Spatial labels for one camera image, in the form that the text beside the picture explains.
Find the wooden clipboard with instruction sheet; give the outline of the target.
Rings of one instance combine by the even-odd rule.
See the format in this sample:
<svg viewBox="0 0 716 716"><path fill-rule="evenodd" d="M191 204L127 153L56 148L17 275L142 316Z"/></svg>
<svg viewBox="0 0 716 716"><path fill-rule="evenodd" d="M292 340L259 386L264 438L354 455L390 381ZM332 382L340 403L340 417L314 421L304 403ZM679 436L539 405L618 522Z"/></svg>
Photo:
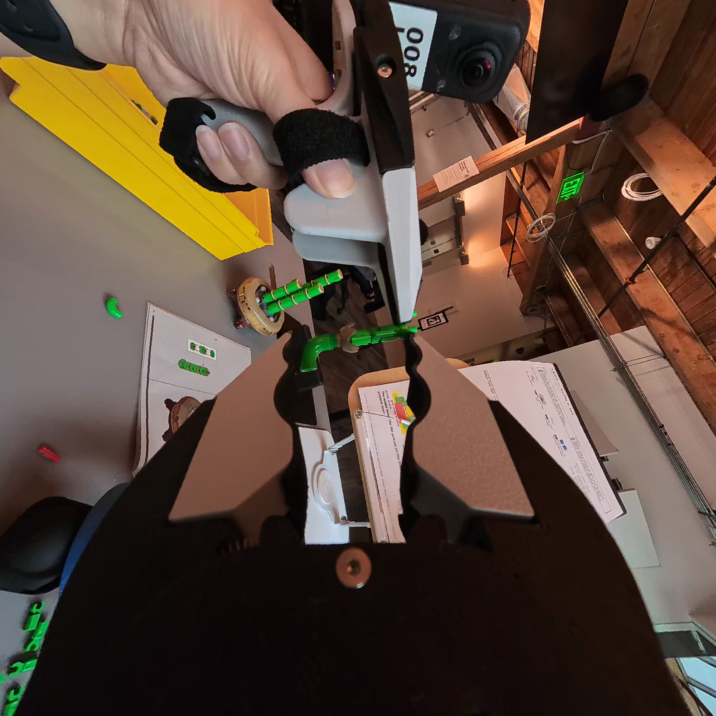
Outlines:
<svg viewBox="0 0 716 716"><path fill-rule="evenodd" d="M407 371L399 367L364 374L348 393L371 534L378 543L405 542L400 476L406 433L415 419L408 387Z"/></svg>

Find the black smartwatch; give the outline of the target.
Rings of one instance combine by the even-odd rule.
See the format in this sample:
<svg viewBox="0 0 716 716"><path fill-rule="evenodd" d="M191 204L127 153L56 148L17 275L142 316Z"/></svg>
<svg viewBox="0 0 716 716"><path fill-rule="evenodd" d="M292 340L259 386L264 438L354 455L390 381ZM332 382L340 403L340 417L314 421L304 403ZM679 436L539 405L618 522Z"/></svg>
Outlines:
<svg viewBox="0 0 716 716"><path fill-rule="evenodd" d="M1 1L1 34L31 56L56 65L87 71L106 66L76 49L50 1Z"/></svg>

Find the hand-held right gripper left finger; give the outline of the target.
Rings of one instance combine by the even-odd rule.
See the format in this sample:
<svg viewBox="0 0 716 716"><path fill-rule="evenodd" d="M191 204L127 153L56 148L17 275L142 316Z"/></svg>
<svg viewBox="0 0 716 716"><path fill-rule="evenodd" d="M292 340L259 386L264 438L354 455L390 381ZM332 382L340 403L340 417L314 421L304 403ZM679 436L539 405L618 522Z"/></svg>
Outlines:
<svg viewBox="0 0 716 716"><path fill-rule="evenodd" d="M259 540L266 519L280 517L305 539L307 469L292 411L307 338L286 333L218 393L171 522L229 518L244 539Z"/></svg>

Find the pile of green lego pieces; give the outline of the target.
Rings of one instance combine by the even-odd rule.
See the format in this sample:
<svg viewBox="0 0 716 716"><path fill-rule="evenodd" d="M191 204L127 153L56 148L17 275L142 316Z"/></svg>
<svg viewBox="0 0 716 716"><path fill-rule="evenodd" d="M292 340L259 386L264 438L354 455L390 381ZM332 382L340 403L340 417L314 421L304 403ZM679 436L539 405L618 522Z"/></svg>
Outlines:
<svg viewBox="0 0 716 716"><path fill-rule="evenodd" d="M16 714L29 678L40 656L41 646L49 628L47 602L29 604L20 622L21 637L17 649L1 658L1 715Z"/></svg>

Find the person's left hand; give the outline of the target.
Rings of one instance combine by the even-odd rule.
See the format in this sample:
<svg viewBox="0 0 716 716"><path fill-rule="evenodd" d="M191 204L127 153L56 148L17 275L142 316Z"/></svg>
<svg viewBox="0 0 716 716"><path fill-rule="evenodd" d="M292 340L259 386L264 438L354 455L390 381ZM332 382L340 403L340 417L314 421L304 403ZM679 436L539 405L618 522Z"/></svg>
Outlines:
<svg viewBox="0 0 716 716"><path fill-rule="evenodd" d="M329 72L271 1L50 1L76 49L106 65L134 68L156 99L177 112L201 115L222 100L274 123L312 110L333 93ZM265 157L241 123L212 129L197 119L186 174L214 192L279 189L286 175ZM345 159L318 159L298 171L329 199L354 191Z"/></svg>

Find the black hanging panel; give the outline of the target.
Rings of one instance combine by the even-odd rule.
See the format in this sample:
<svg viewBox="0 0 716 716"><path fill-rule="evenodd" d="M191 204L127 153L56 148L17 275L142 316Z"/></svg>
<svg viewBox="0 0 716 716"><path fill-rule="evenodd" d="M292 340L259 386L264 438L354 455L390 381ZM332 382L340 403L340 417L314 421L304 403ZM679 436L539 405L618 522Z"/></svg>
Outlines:
<svg viewBox="0 0 716 716"><path fill-rule="evenodd" d="M526 142L587 117L610 120L638 106L643 74L602 87L627 1L545 1Z"/></svg>

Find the white plastic stand base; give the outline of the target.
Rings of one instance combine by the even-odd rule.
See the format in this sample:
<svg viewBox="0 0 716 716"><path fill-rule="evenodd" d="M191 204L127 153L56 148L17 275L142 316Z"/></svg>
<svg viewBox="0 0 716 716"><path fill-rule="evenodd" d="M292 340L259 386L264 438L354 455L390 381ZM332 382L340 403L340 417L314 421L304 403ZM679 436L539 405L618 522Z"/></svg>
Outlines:
<svg viewBox="0 0 716 716"><path fill-rule="evenodd" d="M347 544L350 528L370 527L368 521L347 517L345 496L336 454L354 442L351 434L335 442L331 433L316 427L300 426L299 439L307 473L306 544Z"/></svg>

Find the lego pot with bamboo stalks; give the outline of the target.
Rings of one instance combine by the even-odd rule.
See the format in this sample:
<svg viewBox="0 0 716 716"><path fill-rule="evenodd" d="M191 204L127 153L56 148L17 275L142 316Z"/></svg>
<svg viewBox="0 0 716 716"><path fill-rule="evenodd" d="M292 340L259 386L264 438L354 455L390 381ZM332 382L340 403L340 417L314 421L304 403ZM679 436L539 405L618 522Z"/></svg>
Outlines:
<svg viewBox="0 0 716 716"><path fill-rule="evenodd" d="M287 309L321 296L325 289L344 279L336 269L303 283L300 279L277 285L273 266L268 282L257 276L245 279L237 289L228 292L236 308L235 327L252 329L263 336L277 336L281 331Z"/></svg>

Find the yellow plastic bin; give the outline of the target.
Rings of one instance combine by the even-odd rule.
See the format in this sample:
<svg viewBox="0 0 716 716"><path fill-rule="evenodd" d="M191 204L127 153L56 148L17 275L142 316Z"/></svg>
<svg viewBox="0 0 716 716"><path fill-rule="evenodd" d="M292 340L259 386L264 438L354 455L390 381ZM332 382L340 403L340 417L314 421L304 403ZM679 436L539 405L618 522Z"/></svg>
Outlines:
<svg viewBox="0 0 716 716"><path fill-rule="evenodd" d="M1 70L19 109L216 258L273 245L268 191L218 194L186 177L159 146L166 111L134 69L5 57Z"/></svg>

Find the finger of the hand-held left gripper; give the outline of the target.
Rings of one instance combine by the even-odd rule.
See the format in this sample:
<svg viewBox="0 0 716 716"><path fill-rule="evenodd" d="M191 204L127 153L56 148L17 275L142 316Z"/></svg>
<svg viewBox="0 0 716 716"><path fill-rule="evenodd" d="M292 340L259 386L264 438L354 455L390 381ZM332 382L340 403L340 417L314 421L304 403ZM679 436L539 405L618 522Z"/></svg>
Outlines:
<svg viewBox="0 0 716 716"><path fill-rule="evenodd" d="M386 244L395 322L414 317L423 278L422 247L414 167L391 170L383 175L383 197L387 214Z"/></svg>

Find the green lego bamboo stalk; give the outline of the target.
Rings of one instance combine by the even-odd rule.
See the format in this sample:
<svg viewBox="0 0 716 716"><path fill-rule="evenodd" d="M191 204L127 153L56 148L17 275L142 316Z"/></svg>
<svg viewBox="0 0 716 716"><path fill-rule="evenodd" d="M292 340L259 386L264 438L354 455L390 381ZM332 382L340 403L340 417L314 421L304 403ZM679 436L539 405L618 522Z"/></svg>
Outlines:
<svg viewBox="0 0 716 716"><path fill-rule="evenodd" d="M366 329L355 329L353 324L341 328L337 335L319 335L309 339L301 353L301 372L318 370L318 357L324 352L340 349L355 354L365 347L407 339L418 332L417 326L408 324L387 325Z"/></svg>

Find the printed paper sheets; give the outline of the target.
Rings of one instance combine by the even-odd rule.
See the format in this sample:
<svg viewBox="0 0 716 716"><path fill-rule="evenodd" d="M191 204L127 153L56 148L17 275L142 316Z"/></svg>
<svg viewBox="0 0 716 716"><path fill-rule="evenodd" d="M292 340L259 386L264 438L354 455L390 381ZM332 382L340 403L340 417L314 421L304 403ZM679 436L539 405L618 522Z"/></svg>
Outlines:
<svg viewBox="0 0 716 716"><path fill-rule="evenodd" d="M499 402L577 484L608 524L626 513L603 458L618 449L558 367L549 362L490 362L461 368L489 400Z"/></svg>

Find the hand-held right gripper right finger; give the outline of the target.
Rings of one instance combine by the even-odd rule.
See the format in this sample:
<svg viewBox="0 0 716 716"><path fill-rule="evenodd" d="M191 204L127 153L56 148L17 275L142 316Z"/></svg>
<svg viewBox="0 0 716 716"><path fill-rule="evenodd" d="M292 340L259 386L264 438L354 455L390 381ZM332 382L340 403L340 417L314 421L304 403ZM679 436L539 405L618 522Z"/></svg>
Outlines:
<svg viewBox="0 0 716 716"><path fill-rule="evenodd" d="M491 402L424 339L405 340L407 402L415 421L402 456L399 525L409 538L434 515L448 538L480 538L484 518L530 522L535 513Z"/></svg>

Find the lego instruction booklet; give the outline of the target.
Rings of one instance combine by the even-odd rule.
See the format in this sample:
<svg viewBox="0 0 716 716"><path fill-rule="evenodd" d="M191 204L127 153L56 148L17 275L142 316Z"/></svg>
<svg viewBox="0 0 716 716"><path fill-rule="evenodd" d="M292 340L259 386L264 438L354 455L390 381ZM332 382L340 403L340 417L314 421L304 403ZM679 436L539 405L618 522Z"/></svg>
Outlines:
<svg viewBox="0 0 716 716"><path fill-rule="evenodd" d="M250 364L248 347L148 304L132 474Z"/></svg>

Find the white paper notice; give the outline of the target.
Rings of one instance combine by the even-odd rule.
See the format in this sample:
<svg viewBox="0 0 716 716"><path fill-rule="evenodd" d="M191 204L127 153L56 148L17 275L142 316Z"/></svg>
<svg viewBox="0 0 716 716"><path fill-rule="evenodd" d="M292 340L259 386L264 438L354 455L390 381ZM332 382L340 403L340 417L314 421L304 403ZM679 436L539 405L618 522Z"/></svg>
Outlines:
<svg viewBox="0 0 716 716"><path fill-rule="evenodd" d="M479 174L477 165L471 156L467 156L452 166L435 173L433 180L439 192L445 192Z"/></svg>

